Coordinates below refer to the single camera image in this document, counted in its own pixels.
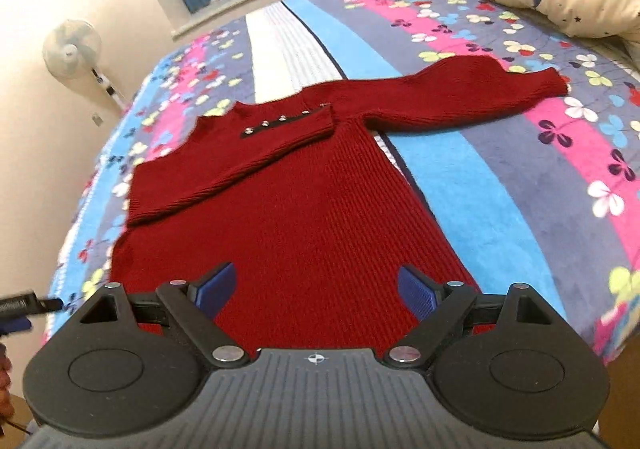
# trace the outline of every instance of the floral blanket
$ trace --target floral blanket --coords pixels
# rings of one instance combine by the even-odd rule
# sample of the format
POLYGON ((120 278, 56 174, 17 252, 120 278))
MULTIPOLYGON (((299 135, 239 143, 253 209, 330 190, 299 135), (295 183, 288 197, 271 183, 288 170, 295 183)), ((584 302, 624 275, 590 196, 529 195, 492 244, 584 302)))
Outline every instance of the floral blanket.
POLYGON ((511 72, 556 68, 570 96, 484 125, 374 139, 484 292, 531 283, 611 360, 640 320, 640 76, 605 48, 482 0, 284 0, 160 61, 82 194, 51 286, 66 313, 49 317, 47 336, 109 279, 135 166, 178 147, 197 115, 456 54, 488 54, 511 72))

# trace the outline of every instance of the fan head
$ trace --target fan head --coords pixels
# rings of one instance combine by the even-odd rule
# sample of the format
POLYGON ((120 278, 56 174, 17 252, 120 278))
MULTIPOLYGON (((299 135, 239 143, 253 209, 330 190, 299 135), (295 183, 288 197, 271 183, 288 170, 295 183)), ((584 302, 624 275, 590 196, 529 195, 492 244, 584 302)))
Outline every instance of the fan head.
POLYGON ((45 38, 42 57, 55 77, 81 77, 97 66, 102 42, 87 21, 66 20, 45 38))

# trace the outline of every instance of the red sweater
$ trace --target red sweater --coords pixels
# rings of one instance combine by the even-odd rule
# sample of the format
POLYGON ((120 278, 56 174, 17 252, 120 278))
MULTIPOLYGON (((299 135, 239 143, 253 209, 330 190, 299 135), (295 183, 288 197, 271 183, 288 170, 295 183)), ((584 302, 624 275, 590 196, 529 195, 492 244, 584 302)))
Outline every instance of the red sweater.
POLYGON ((415 324, 401 265, 475 282, 368 129, 470 125, 565 94, 555 69, 458 56, 200 117, 185 144, 136 169, 111 279, 150 291, 231 261, 238 289, 216 323, 246 349, 383 350, 415 324))

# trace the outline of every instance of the logo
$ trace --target logo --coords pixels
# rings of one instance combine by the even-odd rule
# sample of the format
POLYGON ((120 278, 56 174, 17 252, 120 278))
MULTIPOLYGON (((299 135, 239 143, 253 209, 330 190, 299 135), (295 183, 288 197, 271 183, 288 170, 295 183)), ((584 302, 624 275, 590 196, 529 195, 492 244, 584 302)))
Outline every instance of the logo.
POLYGON ((317 366, 318 364, 324 363, 328 359, 328 357, 325 357, 324 355, 321 355, 320 353, 314 353, 313 355, 309 355, 306 359, 310 363, 315 364, 317 366))

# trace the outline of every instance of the electric fan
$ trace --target electric fan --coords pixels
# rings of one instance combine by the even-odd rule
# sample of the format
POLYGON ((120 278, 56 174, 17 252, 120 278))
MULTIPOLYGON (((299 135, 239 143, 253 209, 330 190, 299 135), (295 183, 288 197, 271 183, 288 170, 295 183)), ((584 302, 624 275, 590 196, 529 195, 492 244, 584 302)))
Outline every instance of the electric fan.
POLYGON ((45 38, 42 57, 54 77, 76 79, 91 72, 100 87, 123 111, 125 103, 109 79, 98 70, 100 35, 87 21, 68 19, 45 38))

